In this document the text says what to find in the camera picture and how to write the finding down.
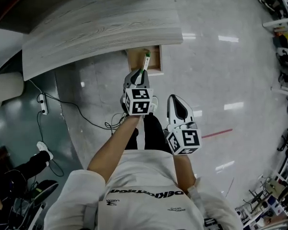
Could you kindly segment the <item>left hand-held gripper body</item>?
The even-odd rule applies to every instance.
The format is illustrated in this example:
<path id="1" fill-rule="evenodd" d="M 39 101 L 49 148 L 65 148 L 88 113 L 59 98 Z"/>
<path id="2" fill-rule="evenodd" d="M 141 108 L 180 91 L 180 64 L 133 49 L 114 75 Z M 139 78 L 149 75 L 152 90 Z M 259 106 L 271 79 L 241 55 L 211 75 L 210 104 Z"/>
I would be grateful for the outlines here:
<path id="1" fill-rule="evenodd" d="M 120 99 L 128 115 L 147 115 L 150 112 L 154 90 L 152 88 L 126 88 Z"/>

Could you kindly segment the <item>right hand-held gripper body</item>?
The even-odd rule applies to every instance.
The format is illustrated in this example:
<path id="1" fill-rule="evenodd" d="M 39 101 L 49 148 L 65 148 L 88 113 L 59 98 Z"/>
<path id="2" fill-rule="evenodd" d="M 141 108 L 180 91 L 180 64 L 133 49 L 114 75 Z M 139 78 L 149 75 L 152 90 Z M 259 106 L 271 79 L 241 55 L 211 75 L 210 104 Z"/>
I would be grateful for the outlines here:
<path id="1" fill-rule="evenodd" d="M 167 142 L 175 156 L 189 155 L 202 147 L 201 130 L 195 122 L 167 126 Z"/>

